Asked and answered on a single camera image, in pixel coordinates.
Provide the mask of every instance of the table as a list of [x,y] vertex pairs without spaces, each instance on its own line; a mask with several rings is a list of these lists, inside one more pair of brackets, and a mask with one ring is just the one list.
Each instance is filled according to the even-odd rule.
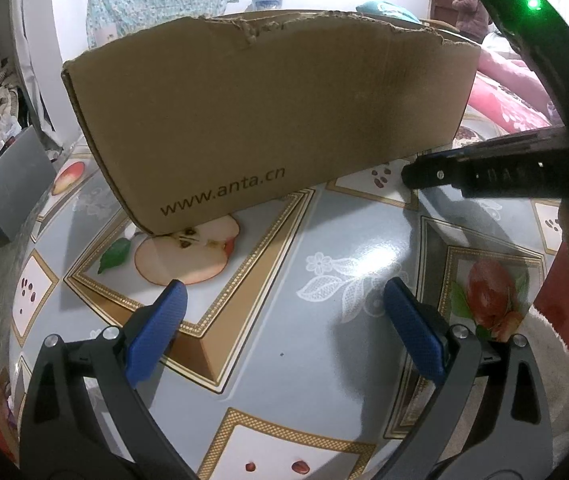
[[[453,145],[501,134],[468,107]],[[390,161],[194,229],[218,252],[189,274],[178,337],[138,391],[200,478],[308,471],[354,479],[398,446],[431,389],[383,312],[381,290],[393,276],[480,336],[517,330],[561,242],[558,204],[465,200],[451,187],[417,193],[402,185],[406,164]],[[162,290],[140,248],[148,236],[120,208],[86,142],[56,182],[63,177],[67,187],[38,217],[16,289],[17,406],[47,335],[93,338]],[[96,382],[87,384],[104,413]],[[100,424],[127,457],[112,421]]]

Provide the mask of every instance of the person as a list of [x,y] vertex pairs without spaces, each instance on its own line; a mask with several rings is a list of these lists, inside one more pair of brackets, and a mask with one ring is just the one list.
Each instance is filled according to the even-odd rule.
[[482,43],[489,33],[489,14],[480,0],[452,0],[458,11],[455,26],[465,38]]

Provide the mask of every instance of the gold border pattern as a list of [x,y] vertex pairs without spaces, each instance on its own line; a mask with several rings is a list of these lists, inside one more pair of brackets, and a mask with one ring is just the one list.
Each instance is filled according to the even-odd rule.
[[351,470],[348,480],[355,480],[365,471],[365,467],[371,460],[375,451],[375,444],[365,444],[362,442],[351,442],[349,440],[338,440],[336,438],[328,438],[325,436],[304,433],[302,431],[290,430],[284,426],[273,424],[251,416],[248,413],[241,412],[235,408],[228,408],[218,431],[213,438],[213,442],[209,447],[200,468],[198,469],[198,478],[200,480],[209,480],[215,467],[220,461],[220,457],[227,447],[227,443],[231,438],[231,433],[236,426],[244,426],[250,430],[259,431],[266,435],[273,436],[293,442],[294,444],[302,444],[303,446],[316,447],[318,449],[326,449],[330,451],[338,451],[342,453],[357,454],[358,459],[356,465]]
[[[396,160],[406,160],[407,162],[410,162],[410,160],[407,160],[406,158],[398,158]],[[366,200],[374,200],[376,202],[382,202],[384,204],[389,204],[389,205],[393,205],[396,207],[400,207],[403,209],[409,209],[411,211],[417,211],[418,210],[418,206],[419,206],[419,202],[418,202],[418,191],[415,189],[411,189],[411,201],[410,202],[402,202],[402,200],[394,200],[392,198],[386,198],[383,196],[379,196],[379,195],[375,195],[372,193],[367,193],[366,191],[359,191],[357,189],[352,189],[350,187],[342,187],[342,186],[338,186],[337,182],[338,180],[342,178],[335,178],[334,180],[331,180],[327,183],[327,186],[325,187],[325,189],[328,189],[330,191],[336,191],[338,193],[344,193],[346,195],[351,195],[351,196],[357,196],[358,198],[364,198]]]
[[[204,316],[200,318],[198,323],[191,323],[188,321],[183,321],[180,324],[180,332],[189,334],[195,337],[202,337],[206,330],[211,326],[211,323],[215,320],[218,313],[222,310],[225,306],[226,302],[229,298],[232,297],[233,293],[237,290],[237,288],[242,283],[242,280],[247,276],[248,272],[253,268],[254,264],[258,260],[258,258],[264,253],[266,247],[271,243],[271,241],[276,236],[277,232],[279,231],[282,224],[289,218],[289,215],[293,211],[293,209],[298,206],[301,200],[305,197],[306,193],[304,191],[294,192],[287,195],[289,199],[289,203],[284,208],[282,213],[277,217],[277,219],[273,222],[271,227],[269,228],[268,232],[261,238],[258,242],[258,245],[251,251],[249,256],[240,264],[240,267],[234,275],[231,277],[231,280],[224,286],[221,292],[218,294],[218,297],[213,301],[211,306],[207,309],[204,313]],[[90,252],[87,255],[83,254],[79,259],[80,264],[76,264],[71,267],[68,276],[71,276],[74,280],[77,280],[82,285],[87,286],[91,290],[96,291],[101,296],[107,298],[108,300],[114,301],[114,303],[119,304],[120,306],[125,307],[132,312],[135,312],[138,308],[144,306],[139,301],[130,300],[129,298],[123,296],[122,294],[118,294],[117,292],[113,291],[112,289],[98,283],[96,280],[88,277],[85,273],[91,268],[91,266],[97,261],[97,259],[101,256],[105,248],[109,247],[111,243],[120,235],[120,233],[126,228],[127,224],[129,224],[130,219],[126,215],[123,210],[120,210],[116,217],[107,224],[106,232],[108,236],[94,249],[89,247]]]
[[[247,305],[247,313],[244,314],[245,318],[242,321],[242,326],[239,327],[237,336],[234,337],[233,341],[228,342],[228,350],[225,350],[225,359],[224,363],[219,369],[216,371],[215,376],[204,376],[202,373],[192,370],[191,366],[184,364],[182,361],[175,360],[174,357],[167,356],[167,354],[162,356],[161,362],[168,368],[174,370],[175,372],[181,374],[182,376],[186,377],[187,379],[194,381],[194,383],[203,386],[212,392],[215,393],[222,393],[226,386],[226,383],[231,376],[232,370],[238,360],[239,354],[242,352],[242,349],[246,343],[247,337],[250,333],[255,320],[258,317],[258,314],[261,311],[261,307],[264,305],[264,300],[266,299],[271,286],[273,286],[274,280],[276,279],[277,273],[284,262],[285,256],[288,253],[293,240],[295,239],[296,232],[303,221],[303,217],[305,216],[309,203],[311,203],[311,199],[313,198],[315,191],[313,189],[303,189],[301,191],[295,192],[290,194],[288,197],[284,198],[284,200],[289,201],[289,203],[285,206],[284,210],[280,213],[279,217],[274,221],[274,224],[268,230],[268,234],[258,242],[257,247],[251,253],[251,256],[248,257],[245,262],[243,263],[244,267],[241,267],[243,274],[240,275],[240,269],[236,272],[236,276],[238,276],[237,280],[229,280],[228,283],[232,282],[233,290],[229,290],[226,296],[226,302],[232,301],[232,298],[235,295],[232,293],[235,291],[236,288],[240,286],[242,283],[242,278],[244,275],[248,274],[251,267],[254,264],[257,264],[258,256],[262,254],[265,250],[268,250],[269,243],[279,235],[279,231],[283,229],[283,226],[286,226],[286,233],[283,233],[284,241],[279,242],[279,248],[277,253],[273,257],[273,262],[270,263],[270,268],[266,274],[266,278],[263,282],[261,282],[260,289],[252,295],[250,298],[251,305]],[[80,279],[82,276],[80,273],[81,268],[85,268],[85,263],[87,262],[88,258],[96,257],[96,254],[100,253],[100,248],[103,248],[105,245],[105,237],[109,238],[114,235],[114,230],[121,227],[124,222],[127,222],[128,219],[126,217],[126,213],[124,211],[119,211],[114,215],[112,220],[100,231],[100,233],[93,238],[93,241],[88,245],[88,247],[84,250],[81,256],[77,259],[76,263],[71,267],[69,272],[66,274],[64,281],[65,283],[93,310],[98,316],[104,319],[107,323],[121,325],[120,322],[116,319],[111,317],[111,314],[104,311],[103,308],[96,302],[96,296],[100,296],[105,298],[108,302],[111,302],[114,306],[122,306],[122,303],[115,300],[113,296],[108,296],[104,293],[104,291],[100,290],[93,290],[91,286],[88,286],[84,279]],[[132,303],[133,308],[125,308],[128,311],[135,310],[135,303]],[[214,308],[216,308],[216,313],[220,314],[221,316],[224,315],[224,307],[226,303],[216,304],[214,303]],[[197,334],[184,334],[184,337],[193,338],[196,340],[203,341],[203,346],[200,347],[201,349],[207,349],[205,351],[209,351],[208,349],[212,349],[212,341],[206,341],[208,330],[207,328],[213,330],[215,329],[216,325],[213,323],[215,320],[215,315],[211,315],[208,318],[207,326],[202,327],[200,336]]]
[[554,207],[560,207],[561,201],[560,200],[541,200],[539,198],[534,198],[531,201],[531,206],[533,207],[533,216],[535,217],[535,222],[538,224],[538,230],[540,231],[540,238],[543,241],[543,247],[545,248],[545,253],[551,254],[551,256],[555,256],[558,254],[558,251],[554,251],[547,247],[547,240],[545,240],[545,231],[543,231],[543,224],[540,222],[540,217],[538,216],[538,209],[535,208],[536,204],[542,205],[551,205]]
[[38,317],[38,314],[40,314],[40,311],[44,307],[46,300],[49,299],[49,296],[53,292],[53,289],[58,285],[58,281],[59,281],[59,278],[49,268],[49,266],[46,264],[46,262],[42,259],[42,256],[40,256],[38,251],[35,249],[33,251],[31,251],[31,254],[29,254],[29,257],[26,259],[26,263],[24,264],[24,266],[22,267],[22,270],[20,271],[20,276],[22,276],[22,273],[24,272],[24,269],[26,268],[27,264],[31,260],[31,257],[34,257],[36,259],[36,262],[38,263],[40,268],[44,271],[47,278],[49,278],[51,280],[51,285],[46,290],[45,294],[42,296],[42,299],[40,300],[40,303],[38,303],[38,306],[34,310],[34,313],[31,316],[31,319],[29,320],[29,323],[26,326],[26,329],[24,329],[24,335],[22,335],[22,336],[20,335],[20,332],[18,332],[18,327],[16,326],[16,322],[13,319],[13,304],[11,304],[11,328],[13,330],[14,335],[16,336],[16,338],[18,340],[18,343],[20,343],[20,348],[22,348],[24,346],[24,343],[26,342],[26,338],[27,338],[27,336],[29,336],[29,332],[31,331],[32,326],[34,325],[34,322],[36,322],[36,317]]
[[545,270],[543,269],[543,262],[540,258],[529,258],[527,256],[514,256],[513,254],[502,254],[494,253],[492,251],[484,251],[482,249],[473,249],[468,247],[447,247],[447,262],[445,264],[445,277],[443,281],[442,291],[440,292],[440,301],[438,303],[438,312],[442,314],[445,319],[449,317],[448,299],[450,293],[450,283],[452,277],[456,275],[458,271],[458,260],[455,261],[455,268],[452,265],[453,259],[458,256],[487,256],[494,258],[501,262],[513,262],[513,263],[524,263],[528,264],[527,267],[537,267],[540,272],[541,283],[545,279]]

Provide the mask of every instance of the torn cardboard edge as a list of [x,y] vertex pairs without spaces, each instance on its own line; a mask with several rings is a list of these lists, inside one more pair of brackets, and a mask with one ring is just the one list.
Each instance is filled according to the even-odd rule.
[[18,463],[20,460],[18,429],[10,425],[7,418],[8,413],[5,413],[5,410],[7,410],[7,412],[11,411],[7,405],[8,399],[5,396],[5,392],[10,392],[10,379],[8,370],[6,368],[2,368],[2,371],[0,372],[0,433],[11,452],[11,455],[13,455],[14,462]]
[[[323,11],[323,12],[265,11],[265,12],[257,12],[250,14],[241,14],[238,16],[222,16],[218,18],[181,18],[181,20],[193,20],[193,21],[202,21],[202,22],[218,23],[218,24],[228,23],[229,26],[239,28],[244,32],[248,45],[256,43],[264,43],[264,42],[269,43],[272,40],[277,40],[281,37],[279,34],[280,32],[295,33],[301,30],[304,31],[306,29],[331,30],[331,29],[340,28],[345,21],[357,20],[359,23],[371,23],[376,27],[380,27],[382,25],[386,28],[388,32],[391,31],[392,34],[405,34],[408,36],[415,34],[415,35],[420,35],[422,38],[429,37],[430,38],[429,40],[425,40],[427,43],[430,43],[431,41],[436,41],[436,43],[431,43],[430,47],[431,49],[433,49],[434,47],[449,49],[453,45],[455,45],[456,49],[460,49],[461,44],[467,44],[470,52],[473,50],[474,55],[477,56],[478,54],[477,47],[468,43],[466,40],[464,40],[464,38],[460,38],[460,41],[457,41],[455,35],[452,35],[454,36],[454,40],[449,40],[447,38],[444,38],[444,34],[442,34],[442,31],[435,30],[431,27],[411,24],[415,25],[415,27],[407,28],[404,27],[404,25],[406,24],[405,22],[402,22],[403,26],[399,27],[398,25],[400,25],[400,23],[398,24],[391,23],[392,18],[385,18],[385,19],[379,19],[379,18],[381,17],[371,17],[371,16],[364,16],[360,13],[339,12],[339,11]],[[152,29],[139,31],[136,34],[132,34],[131,36],[121,38],[120,40],[117,40],[117,43],[119,43],[120,51],[122,51],[126,42],[131,42],[132,44],[134,44],[133,42],[135,42],[136,38],[138,38],[140,35],[157,34],[158,32],[162,32],[163,27],[173,27],[173,26],[174,23],[169,22],[163,25],[159,25],[158,27],[154,27]],[[112,45],[113,44],[110,44],[103,48],[109,48]],[[91,52],[82,54],[78,59],[82,59],[82,57],[87,56],[87,54],[91,55]],[[69,70],[70,66],[74,62],[75,61],[70,61],[65,63],[62,72],[62,79],[68,90],[69,97],[71,98],[72,107],[76,113],[78,122],[80,123],[80,126],[85,134],[85,138],[87,139],[87,143],[91,149],[91,152],[94,154],[98,166],[103,172],[105,179],[107,180],[109,186],[113,190],[114,194],[116,195],[116,198],[119,200],[120,204],[122,205],[123,209],[129,216],[129,218],[131,218],[132,221],[135,222],[135,224],[138,225],[144,231],[151,234],[153,234],[155,231],[155,234],[158,234],[157,230],[151,229],[148,225],[146,225],[146,223],[143,220],[139,218],[139,216],[133,211],[133,208],[130,207],[127,200],[125,200],[122,192],[120,192],[120,186],[116,184],[116,180],[111,175],[111,172],[108,169],[108,165],[105,163],[103,156],[101,156],[101,153],[97,148],[92,129],[88,126],[85,114],[80,105],[80,100],[78,98],[76,89],[74,87],[74,81],[72,80],[71,73]],[[458,124],[462,120],[463,114],[464,114],[464,107],[463,110],[461,111]],[[414,155],[414,153],[405,153],[404,155]]]

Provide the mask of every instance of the printed flower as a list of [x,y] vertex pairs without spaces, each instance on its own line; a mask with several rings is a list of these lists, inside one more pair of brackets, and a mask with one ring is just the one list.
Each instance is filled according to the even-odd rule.
[[473,264],[467,281],[466,290],[450,284],[452,313],[473,320],[479,338],[507,342],[529,309],[529,274],[514,281],[498,260],[483,259]]
[[315,272],[316,276],[322,276],[325,272],[331,272],[331,269],[331,256],[325,256],[322,253],[307,256],[307,270]]

